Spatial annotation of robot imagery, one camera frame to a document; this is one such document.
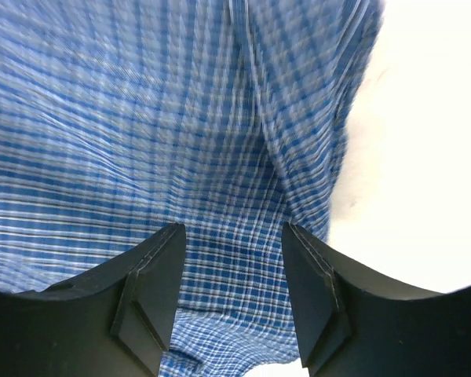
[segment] plaid fabric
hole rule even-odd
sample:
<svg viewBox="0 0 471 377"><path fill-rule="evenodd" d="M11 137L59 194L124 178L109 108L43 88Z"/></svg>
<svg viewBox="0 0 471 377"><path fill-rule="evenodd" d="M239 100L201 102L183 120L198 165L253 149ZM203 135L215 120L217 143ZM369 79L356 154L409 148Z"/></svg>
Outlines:
<svg viewBox="0 0 471 377"><path fill-rule="evenodd" d="M0 290L185 223L163 376L298 357L280 254L325 238L371 0L1 0Z"/></svg>

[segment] white wall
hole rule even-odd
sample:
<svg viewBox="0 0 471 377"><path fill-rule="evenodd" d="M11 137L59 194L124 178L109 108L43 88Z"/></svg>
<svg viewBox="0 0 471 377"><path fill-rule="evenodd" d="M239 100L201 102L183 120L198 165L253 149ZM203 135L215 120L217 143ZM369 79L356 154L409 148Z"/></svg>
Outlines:
<svg viewBox="0 0 471 377"><path fill-rule="evenodd" d="M348 124L330 245L436 291L471 284L471 0L386 0ZM246 377L300 377L300 363Z"/></svg>

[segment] white background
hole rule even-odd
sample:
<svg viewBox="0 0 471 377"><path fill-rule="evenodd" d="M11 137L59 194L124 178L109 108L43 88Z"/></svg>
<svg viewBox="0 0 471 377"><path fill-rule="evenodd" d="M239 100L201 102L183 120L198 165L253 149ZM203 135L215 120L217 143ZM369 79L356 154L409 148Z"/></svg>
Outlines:
<svg viewBox="0 0 471 377"><path fill-rule="evenodd" d="M435 291L471 284L471 0L385 0L329 244ZM306 377L299 361L246 377Z"/></svg>

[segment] checkered pattern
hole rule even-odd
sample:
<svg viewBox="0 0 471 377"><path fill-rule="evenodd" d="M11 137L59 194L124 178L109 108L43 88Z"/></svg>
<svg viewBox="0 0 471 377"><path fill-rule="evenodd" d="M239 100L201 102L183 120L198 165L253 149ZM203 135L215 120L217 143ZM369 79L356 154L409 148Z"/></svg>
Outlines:
<svg viewBox="0 0 471 377"><path fill-rule="evenodd" d="M373 0L1 0L0 290L184 223L163 376L298 357L284 221L325 238Z"/></svg>

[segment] blue plaid shirt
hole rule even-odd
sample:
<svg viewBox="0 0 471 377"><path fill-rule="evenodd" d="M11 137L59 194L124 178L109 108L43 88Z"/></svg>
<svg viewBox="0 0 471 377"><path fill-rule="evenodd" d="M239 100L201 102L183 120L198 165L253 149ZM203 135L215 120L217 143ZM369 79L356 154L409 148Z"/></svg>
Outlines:
<svg viewBox="0 0 471 377"><path fill-rule="evenodd" d="M298 357L284 221L327 236L377 0L1 0L0 290L168 222L188 249L163 376Z"/></svg>

